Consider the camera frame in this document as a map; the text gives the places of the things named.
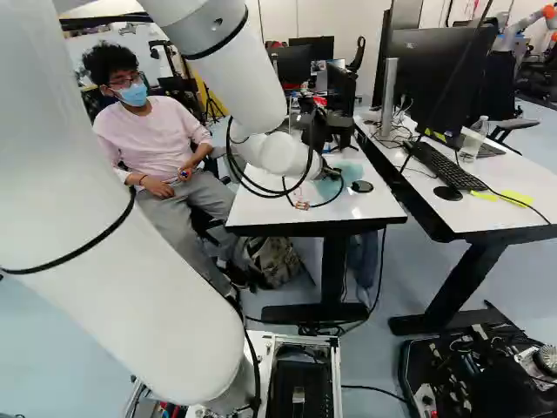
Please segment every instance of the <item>water bottle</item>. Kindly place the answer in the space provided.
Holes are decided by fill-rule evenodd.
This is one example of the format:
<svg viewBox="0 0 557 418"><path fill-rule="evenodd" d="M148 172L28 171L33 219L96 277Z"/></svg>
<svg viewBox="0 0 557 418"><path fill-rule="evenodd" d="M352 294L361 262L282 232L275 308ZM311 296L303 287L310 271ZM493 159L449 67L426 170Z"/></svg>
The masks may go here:
<svg viewBox="0 0 557 418"><path fill-rule="evenodd" d="M463 163L472 163L478 156L478 151L486 139L486 136L489 134L488 119L489 118L487 116L482 115L472 126L470 126L470 130L479 133L481 140L470 136L464 137L464 142L459 152L459 160Z"/></svg>

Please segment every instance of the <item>standing desk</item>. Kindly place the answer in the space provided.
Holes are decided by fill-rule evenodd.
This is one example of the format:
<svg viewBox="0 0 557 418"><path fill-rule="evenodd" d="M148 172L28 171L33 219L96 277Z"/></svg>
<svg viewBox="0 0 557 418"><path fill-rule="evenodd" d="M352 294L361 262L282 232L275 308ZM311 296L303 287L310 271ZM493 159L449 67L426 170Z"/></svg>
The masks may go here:
<svg viewBox="0 0 557 418"><path fill-rule="evenodd" d="M396 335L422 334L475 323L504 322L496 309L460 309L508 246L557 237L557 176L487 139L488 144L507 151L507 154L480 158L472 164L462 164L462 167L496 192L511 190L534 198L533 206L552 225L530 209L501 199L489 201L464 192L460 201L443 200L433 193L434 187L444 185L441 180L413 171L404 171L400 175L399 168L406 159L406 152L401 148L387 149L372 138L376 129L374 126L366 124L359 116L354 119L359 145L392 188L393 194L429 237L438 242L463 239L470 244L426 311L391 318L391 331ZM406 117L403 125L415 134L416 124L410 118ZM450 159L455 159L451 148L430 138L423 137L422 140ZM429 172L415 158L409 161L406 168Z"/></svg>
<svg viewBox="0 0 557 418"><path fill-rule="evenodd" d="M301 132L293 136L301 137ZM381 176L375 171L366 155L357 147L342 152L324 154L327 163L334 167L339 162L361 164L363 178L373 184L370 193L356 193L345 185L345 190L328 205L302 211L292 207L286 197L260 198L240 186L226 229L240 236L325 237L323 244L321 301L316 305L287 305L264 307L262 319L278 323L299 324L326 320L363 320L367 310L362 304L341 303L342 286L346 273L346 251L351 235L400 224L407 215ZM281 177L247 165L245 173L258 184L273 190L282 190ZM291 187L296 179L287 179ZM304 200L318 204L324 199L313 182L300 186Z"/></svg>

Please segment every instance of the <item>man's hand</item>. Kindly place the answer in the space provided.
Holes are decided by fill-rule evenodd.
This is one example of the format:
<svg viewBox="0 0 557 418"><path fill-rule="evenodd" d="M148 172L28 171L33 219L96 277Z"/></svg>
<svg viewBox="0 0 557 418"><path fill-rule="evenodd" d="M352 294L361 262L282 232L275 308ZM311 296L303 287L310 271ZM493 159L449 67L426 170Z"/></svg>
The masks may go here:
<svg viewBox="0 0 557 418"><path fill-rule="evenodd" d="M179 168L178 178L181 181L187 181L191 179L191 174L193 173L193 170L195 170L195 168L198 166L198 164L199 162L194 158L190 158L189 160L187 160L185 164Z"/></svg>
<svg viewBox="0 0 557 418"><path fill-rule="evenodd" d="M172 187L151 176L143 177L139 185L142 185L149 192L161 199L168 199L174 196L174 189Z"/></svg>

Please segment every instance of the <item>shoe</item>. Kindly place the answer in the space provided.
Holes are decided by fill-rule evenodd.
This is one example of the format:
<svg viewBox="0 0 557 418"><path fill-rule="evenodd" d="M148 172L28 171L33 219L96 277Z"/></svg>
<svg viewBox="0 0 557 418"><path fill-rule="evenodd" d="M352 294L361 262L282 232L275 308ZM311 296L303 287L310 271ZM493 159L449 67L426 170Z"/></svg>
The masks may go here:
<svg viewBox="0 0 557 418"><path fill-rule="evenodd" d="M220 264L219 262L217 263L218 270L220 270L237 289L247 289L249 285L244 270L235 266L230 261L226 261L225 266L221 266Z"/></svg>

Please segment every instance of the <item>pink shirt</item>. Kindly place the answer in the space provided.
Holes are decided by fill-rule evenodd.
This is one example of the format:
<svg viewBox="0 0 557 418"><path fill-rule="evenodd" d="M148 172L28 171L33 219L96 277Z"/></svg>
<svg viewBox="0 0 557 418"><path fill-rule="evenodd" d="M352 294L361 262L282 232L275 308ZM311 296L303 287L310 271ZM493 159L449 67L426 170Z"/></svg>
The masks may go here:
<svg viewBox="0 0 557 418"><path fill-rule="evenodd" d="M149 101L152 110L146 116L134 115L118 102L95 118L93 131L122 181L130 173L117 168L120 161L132 172L172 181L193 155L192 140L211 143L209 131L177 100L149 96Z"/></svg>

